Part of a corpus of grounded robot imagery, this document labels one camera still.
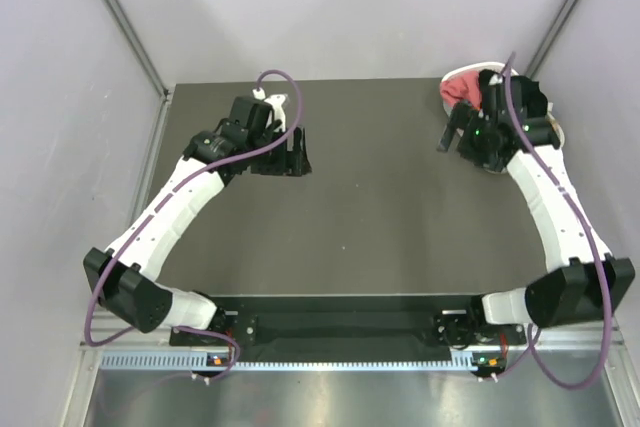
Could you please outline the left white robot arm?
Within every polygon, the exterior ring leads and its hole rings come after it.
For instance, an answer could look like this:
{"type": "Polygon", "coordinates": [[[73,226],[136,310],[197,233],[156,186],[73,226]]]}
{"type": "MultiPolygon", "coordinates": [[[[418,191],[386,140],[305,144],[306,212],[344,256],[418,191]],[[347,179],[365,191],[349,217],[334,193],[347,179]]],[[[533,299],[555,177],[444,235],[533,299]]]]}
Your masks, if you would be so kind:
{"type": "Polygon", "coordinates": [[[305,131],[286,123],[286,102],[286,95],[258,88],[235,98],[215,129],[190,139],[166,184],[127,231],[86,254],[83,267],[100,307],[142,333],[188,327],[205,343],[224,337],[227,321],[210,297],[157,279],[189,225],[235,177],[310,173],[305,131]]]}

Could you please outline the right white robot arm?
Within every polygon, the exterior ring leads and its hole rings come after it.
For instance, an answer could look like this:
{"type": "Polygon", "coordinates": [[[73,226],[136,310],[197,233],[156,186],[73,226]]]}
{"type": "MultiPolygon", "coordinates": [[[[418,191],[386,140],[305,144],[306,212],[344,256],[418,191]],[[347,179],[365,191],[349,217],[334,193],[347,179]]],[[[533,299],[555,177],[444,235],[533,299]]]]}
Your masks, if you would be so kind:
{"type": "Polygon", "coordinates": [[[520,189],[542,242],[546,274],[525,287],[473,300],[469,335],[487,343],[504,325],[541,328],[603,319],[614,313],[635,278],[630,259],[615,257],[592,230],[567,175],[561,138],[536,82],[484,70],[481,104],[457,102],[439,142],[491,173],[506,173],[520,189]]]}

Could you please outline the black t shirt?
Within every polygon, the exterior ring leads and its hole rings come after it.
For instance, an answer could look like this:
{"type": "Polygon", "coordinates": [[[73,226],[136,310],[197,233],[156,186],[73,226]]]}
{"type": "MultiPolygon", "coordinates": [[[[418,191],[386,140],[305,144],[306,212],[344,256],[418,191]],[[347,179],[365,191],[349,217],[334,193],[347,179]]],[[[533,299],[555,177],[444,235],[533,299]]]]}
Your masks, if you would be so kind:
{"type": "MultiPolygon", "coordinates": [[[[483,69],[479,71],[479,89],[481,93],[481,108],[484,108],[489,99],[489,81],[496,74],[495,71],[483,69]]],[[[527,117],[545,117],[548,112],[548,98],[540,90],[539,83],[526,76],[512,75],[512,87],[519,87],[522,94],[522,102],[527,108],[527,117]]]]}

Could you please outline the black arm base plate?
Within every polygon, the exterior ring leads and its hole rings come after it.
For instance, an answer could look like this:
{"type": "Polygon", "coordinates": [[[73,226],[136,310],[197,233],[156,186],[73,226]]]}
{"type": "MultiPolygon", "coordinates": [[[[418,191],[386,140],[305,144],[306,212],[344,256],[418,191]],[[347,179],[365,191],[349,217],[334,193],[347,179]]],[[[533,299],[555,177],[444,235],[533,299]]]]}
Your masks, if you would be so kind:
{"type": "Polygon", "coordinates": [[[244,349],[280,340],[408,340],[420,346],[520,346],[514,324],[487,326],[470,295],[226,296],[208,330],[232,336],[244,349]]]}

